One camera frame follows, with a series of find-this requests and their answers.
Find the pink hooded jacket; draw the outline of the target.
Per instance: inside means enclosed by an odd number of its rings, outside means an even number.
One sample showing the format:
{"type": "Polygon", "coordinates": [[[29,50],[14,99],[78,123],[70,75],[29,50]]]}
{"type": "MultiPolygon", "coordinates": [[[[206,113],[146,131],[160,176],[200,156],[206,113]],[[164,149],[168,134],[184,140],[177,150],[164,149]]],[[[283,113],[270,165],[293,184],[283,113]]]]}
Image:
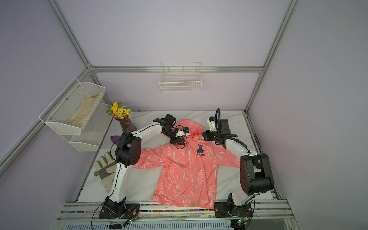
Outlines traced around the pink hooded jacket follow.
{"type": "Polygon", "coordinates": [[[183,119],[176,126],[189,128],[183,149],[168,143],[142,150],[134,167],[142,170],[162,167],[153,201],[176,207],[214,209],[218,166],[239,168],[240,160],[221,145],[201,139],[203,129],[199,124],[183,119]]]}

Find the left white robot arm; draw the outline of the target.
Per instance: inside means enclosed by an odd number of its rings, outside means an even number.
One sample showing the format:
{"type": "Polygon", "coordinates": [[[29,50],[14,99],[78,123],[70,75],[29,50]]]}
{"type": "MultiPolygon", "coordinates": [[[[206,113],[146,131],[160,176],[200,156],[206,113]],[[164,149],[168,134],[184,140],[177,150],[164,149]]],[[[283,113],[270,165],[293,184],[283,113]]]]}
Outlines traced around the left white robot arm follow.
{"type": "Polygon", "coordinates": [[[115,150],[117,166],[112,190],[105,198],[102,213],[114,219],[125,216],[127,212],[125,206],[127,183],[133,166],[140,159],[141,146],[144,142],[156,135],[164,134],[170,139],[170,144],[174,147],[186,147],[189,133],[190,129],[182,125],[176,125],[176,119],[170,114],[167,114],[164,118],[153,120],[152,123],[137,131],[123,132],[115,150]]]}

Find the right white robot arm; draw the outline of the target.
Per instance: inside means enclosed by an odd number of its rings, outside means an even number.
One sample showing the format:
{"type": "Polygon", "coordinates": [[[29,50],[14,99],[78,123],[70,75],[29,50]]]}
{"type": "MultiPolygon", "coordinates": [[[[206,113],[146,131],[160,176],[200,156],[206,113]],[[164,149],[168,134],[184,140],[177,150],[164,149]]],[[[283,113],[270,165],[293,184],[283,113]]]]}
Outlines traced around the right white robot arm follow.
{"type": "Polygon", "coordinates": [[[274,189],[274,179],[267,154],[251,151],[232,134],[227,119],[210,117],[209,129],[202,133],[205,141],[212,141],[229,150],[240,160],[240,187],[229,194],[226,202],[215,203],[216,217],[251,217],[251,202],[256,196],[274,189]]]}

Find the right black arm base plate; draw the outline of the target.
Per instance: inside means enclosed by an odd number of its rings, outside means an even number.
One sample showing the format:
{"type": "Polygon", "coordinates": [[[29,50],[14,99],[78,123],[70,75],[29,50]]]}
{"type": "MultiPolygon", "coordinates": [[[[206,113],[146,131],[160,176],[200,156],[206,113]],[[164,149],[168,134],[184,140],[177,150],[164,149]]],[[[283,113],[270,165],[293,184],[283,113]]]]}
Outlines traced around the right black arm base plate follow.
{"type": "Polygon", "coordinates": [[[251,204],[235,206],[228,202],[215,202],[214,212],[217,218],[250,218],[254,216],[251,204]]]}

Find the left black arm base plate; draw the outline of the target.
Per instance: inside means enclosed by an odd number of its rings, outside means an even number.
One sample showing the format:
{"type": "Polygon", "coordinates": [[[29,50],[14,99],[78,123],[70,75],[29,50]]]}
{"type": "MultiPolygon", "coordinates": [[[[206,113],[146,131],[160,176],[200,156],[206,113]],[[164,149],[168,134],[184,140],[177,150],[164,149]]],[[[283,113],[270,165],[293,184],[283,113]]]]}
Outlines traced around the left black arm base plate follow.
{"type": "Polygon", "coordinates": [[[124,207],[119,209],[117,214],[114,214],[105,205],[102,206],[99,214],[99,219],[131,219],[139,214],[140,204],[125,203],[124,207]]]}

